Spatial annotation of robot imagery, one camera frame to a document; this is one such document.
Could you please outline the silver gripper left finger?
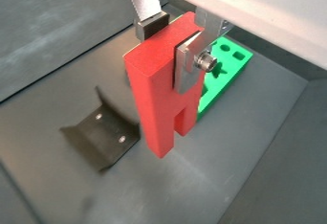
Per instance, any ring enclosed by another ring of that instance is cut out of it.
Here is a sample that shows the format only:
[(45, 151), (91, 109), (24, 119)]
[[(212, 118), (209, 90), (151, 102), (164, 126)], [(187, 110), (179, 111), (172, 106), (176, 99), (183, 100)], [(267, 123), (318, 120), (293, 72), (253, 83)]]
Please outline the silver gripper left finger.
[(144, 41), (168, 25), (169, 14), (161, 10), (160, 0), (132, 0), (132, 3), (135, 35)]

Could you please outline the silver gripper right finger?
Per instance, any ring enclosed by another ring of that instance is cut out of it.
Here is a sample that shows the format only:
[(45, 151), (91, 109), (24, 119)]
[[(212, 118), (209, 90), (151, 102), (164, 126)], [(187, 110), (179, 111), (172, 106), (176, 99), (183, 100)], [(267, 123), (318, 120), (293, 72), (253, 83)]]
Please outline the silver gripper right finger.
[(196, 84), (199, 73), (209, 73), (217, 65), (212, 56), (212, 44), (233, 27), (233, 25), (203, 8), (196, 8), (193, 23), (201, 27), (175, 47), (173, 89), (184, 94)]

